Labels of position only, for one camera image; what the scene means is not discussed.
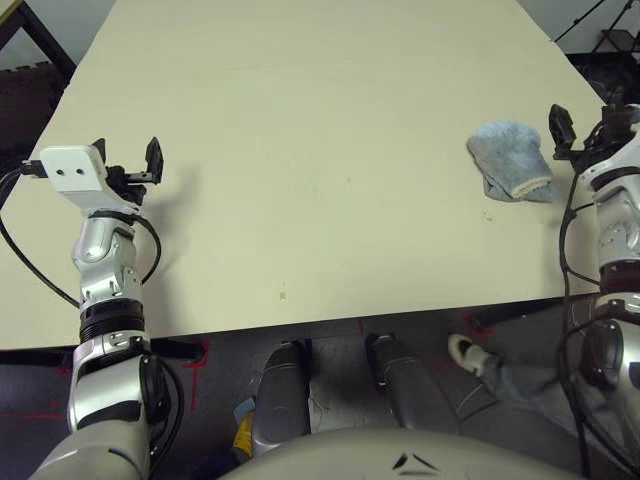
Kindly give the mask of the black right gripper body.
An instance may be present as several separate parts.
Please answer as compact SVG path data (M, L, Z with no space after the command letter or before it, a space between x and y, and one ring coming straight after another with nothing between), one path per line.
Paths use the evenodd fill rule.
M609 159L632 139L632 105L606 105L601 120L583 141L582 150L573 150L572 165L595 165Z

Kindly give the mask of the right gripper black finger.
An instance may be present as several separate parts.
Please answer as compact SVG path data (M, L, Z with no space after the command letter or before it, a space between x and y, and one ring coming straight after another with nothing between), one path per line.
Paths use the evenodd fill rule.
M576 134L569 112L560 105L553 104L548 116L549 132L555 144L554 159L570 160Z

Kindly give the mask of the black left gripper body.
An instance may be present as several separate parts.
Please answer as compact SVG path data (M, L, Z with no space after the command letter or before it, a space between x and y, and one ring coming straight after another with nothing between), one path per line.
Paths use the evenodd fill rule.
M107 185L123 200L142 205L147 193L144 183L150 182L149 172L126 173L122 166L106 168Z

